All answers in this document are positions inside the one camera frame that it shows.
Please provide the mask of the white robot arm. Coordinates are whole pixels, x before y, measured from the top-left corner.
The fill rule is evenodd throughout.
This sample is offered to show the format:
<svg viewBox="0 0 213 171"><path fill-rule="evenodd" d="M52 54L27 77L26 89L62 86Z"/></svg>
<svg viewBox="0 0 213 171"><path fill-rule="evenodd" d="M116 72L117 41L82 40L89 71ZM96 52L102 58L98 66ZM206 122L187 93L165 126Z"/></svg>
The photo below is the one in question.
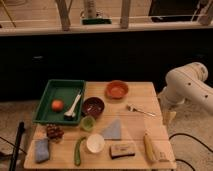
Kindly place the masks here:
<svg viewBox="0 0 213 171"><path fill-rule="evenodd" d="M176 116L174 108L186 99L213 115L213 88L205 84L207 78L207 67L200 62L174 68L166 74L166 86L158 94L164 125L171 123Z"/></svg>

